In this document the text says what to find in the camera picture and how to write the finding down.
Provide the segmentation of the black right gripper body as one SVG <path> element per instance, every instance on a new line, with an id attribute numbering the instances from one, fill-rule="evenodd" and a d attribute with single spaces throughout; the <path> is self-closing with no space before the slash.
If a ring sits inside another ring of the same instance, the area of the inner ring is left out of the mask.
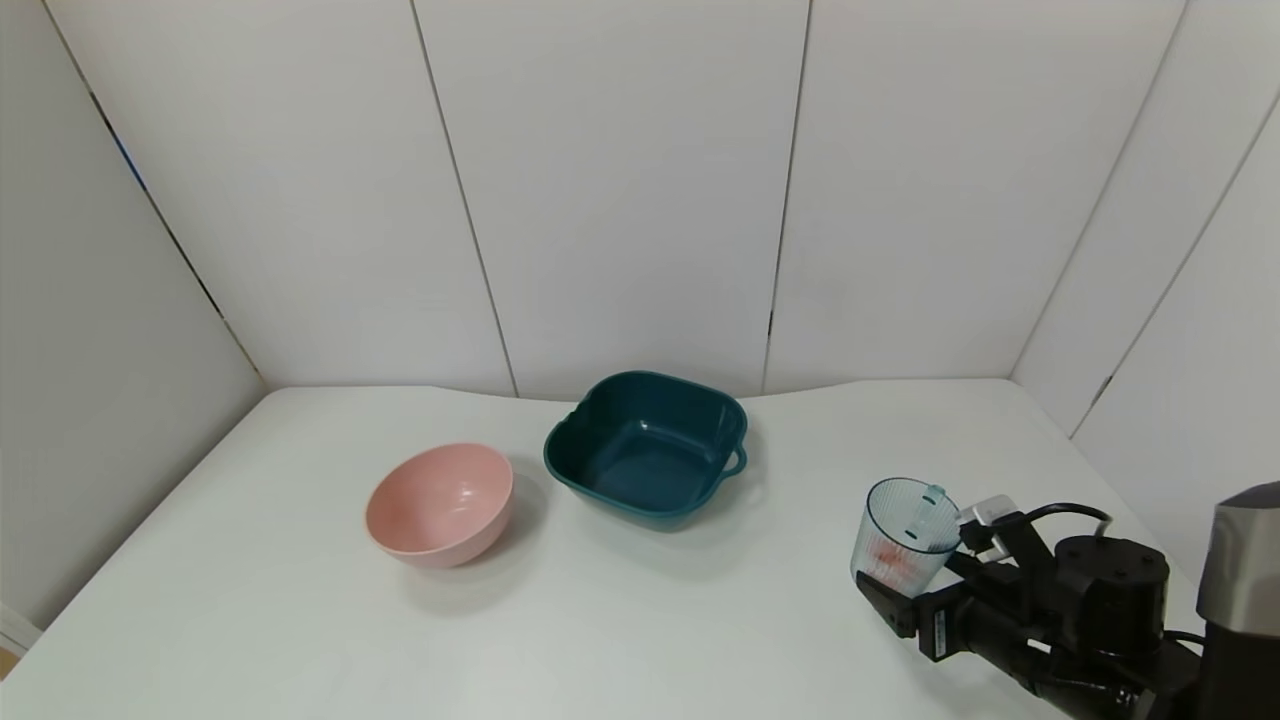
<path id="1" fill-rule="evenodd" d="M 1024 573 L 1007 562 L 914 598 L 920 652 L 933 662 L 972 653 L 1001 671 L 1047 671 L 1059 660 L 1029 598 Z"/>

